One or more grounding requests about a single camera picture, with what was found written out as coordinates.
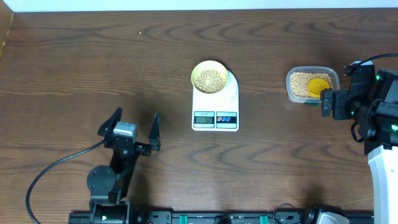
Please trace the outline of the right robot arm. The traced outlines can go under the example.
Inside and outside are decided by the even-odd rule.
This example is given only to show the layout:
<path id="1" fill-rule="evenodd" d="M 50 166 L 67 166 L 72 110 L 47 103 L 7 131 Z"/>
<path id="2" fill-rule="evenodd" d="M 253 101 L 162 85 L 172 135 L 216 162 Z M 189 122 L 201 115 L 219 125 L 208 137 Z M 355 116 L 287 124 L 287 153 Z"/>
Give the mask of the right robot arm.
<path id="1" fill-rule="evenodd" d="M 320 94 L 322 116 L 352 119 L 351 135 L 364 145 L 374 192 L 374 222 L 397 223 L 397 72 L 371 62 L 345 67 L 347 90 Z"/>

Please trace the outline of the yellow measuring scoop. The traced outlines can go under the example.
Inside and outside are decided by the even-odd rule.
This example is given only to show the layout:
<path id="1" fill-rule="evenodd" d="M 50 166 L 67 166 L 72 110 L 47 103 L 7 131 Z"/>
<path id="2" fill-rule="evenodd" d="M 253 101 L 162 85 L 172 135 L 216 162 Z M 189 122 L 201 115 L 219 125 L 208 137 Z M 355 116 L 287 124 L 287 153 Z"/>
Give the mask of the yellow measuring scoop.
<path id="1" fill-rule="evenodd" d="M 330 89 L 329 83 L 321 78 L 311 79 L 307 84 L 308 95 L 312 98 L 319 98 L 323 90 Z"/>

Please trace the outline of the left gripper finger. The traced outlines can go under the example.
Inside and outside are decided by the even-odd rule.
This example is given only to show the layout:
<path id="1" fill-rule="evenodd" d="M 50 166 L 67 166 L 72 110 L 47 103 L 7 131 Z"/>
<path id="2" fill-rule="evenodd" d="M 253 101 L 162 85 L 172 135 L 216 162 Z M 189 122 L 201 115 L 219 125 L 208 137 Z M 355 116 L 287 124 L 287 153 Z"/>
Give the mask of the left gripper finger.
<path id="1" fill-rule="evenodd" d="M 159 115 L 155 114 L 154 121 L 148 136 L 150 148 L 154 151 L 160 151 L 161 142 L 159 134 Z"/>
<path id="2" fill-rule="evenodd" d="M 98 135 L 102 137 L 106 137 L 109 133 L 113 132 L 113 129 L 117 125 L 117 123 L 121 120 L 123 109 L 118 107 L 113 115 L 107 119 L 98 130 Z"/>

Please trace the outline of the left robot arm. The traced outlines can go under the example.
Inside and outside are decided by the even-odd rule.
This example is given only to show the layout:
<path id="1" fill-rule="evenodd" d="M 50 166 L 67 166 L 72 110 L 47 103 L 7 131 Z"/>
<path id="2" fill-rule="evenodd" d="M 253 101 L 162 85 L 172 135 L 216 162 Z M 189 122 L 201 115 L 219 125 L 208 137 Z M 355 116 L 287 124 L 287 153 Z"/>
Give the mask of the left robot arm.
<path id="1" fill-rule="evenodd" d="M 146 223 L 147 214 L 133 208 L 127 196 L 134 168 L 139 156 L 151 155 L 160 150 L 159 115 L 148 136 L 148 143 L 138 142 L 137 127 L 121 121 L 122 108 L 106 120 L 98 130 L 104 137 L 105 148 L 113 150 L 108 166 L 97 166 L 88 174 L 86 183 L 90 190 L 90 223 Z"/>

